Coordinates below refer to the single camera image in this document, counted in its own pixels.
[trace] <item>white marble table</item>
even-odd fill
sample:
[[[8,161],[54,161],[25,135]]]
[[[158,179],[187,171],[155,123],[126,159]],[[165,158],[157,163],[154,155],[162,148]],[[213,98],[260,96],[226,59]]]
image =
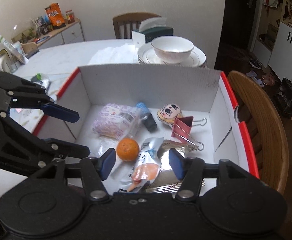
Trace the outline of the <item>white marble table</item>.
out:
[[[52,82],[48,95],[55,99],[55,93],[76,67],[89,63],[98,64],[99,62],[91,61],[98,50],[118,48],[125,44],[131,45],[132,40],[87,41],[43,49],[33,55],[29,62],[21,66],[14,74],[26,79],[30,79],[37,73],[47,74]],[[122,59],[119,63],[138,63],[138,59],[132,60],[132,57],[129,57],[127,62]],[[41,116],[43,112],[39,109],[25,109],[20,114],[15,109],[10,112],[10,117],[30,132],[34,130]],[[0,197],[25,178],[25,176],[0,169]]]

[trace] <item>white bowl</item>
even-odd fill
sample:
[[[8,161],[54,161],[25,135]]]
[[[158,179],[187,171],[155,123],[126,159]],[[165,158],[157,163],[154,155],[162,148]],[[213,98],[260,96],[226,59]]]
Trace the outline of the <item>white bowl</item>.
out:
[[[186,60],[194,45],[191,41],[177,36],[161,36],[152,40],[156,55],[165,63],[178,64]]]

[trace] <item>orange snack box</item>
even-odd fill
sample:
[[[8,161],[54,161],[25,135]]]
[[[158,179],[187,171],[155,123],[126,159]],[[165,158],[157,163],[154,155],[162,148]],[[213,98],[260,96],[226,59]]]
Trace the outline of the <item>orange snack box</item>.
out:
[[[52,3],[50,6],[45,8],[45,10],[54,29],[59,29],[66,26],[58,3]]]

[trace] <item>plastic bottle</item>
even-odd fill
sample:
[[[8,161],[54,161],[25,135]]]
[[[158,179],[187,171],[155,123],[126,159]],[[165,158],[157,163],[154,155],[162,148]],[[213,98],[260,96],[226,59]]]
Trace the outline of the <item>plastic bottle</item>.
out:
[[[142,109],[140,120],[145,125],[148,131],[153,132],[157,128],[157,124],[153,119],[153,115],[143,102],[136,104],[136,107]]]

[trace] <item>green tissue box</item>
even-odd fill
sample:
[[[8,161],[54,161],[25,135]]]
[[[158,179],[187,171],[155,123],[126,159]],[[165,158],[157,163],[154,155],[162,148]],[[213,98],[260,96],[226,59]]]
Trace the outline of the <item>green tissue box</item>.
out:
[[[171,27],[154,27],[148,30],[141,32],[145,35],[146,43],[151,42],[154,38],[160,36],[173,36],[174,35],[174,28]]]

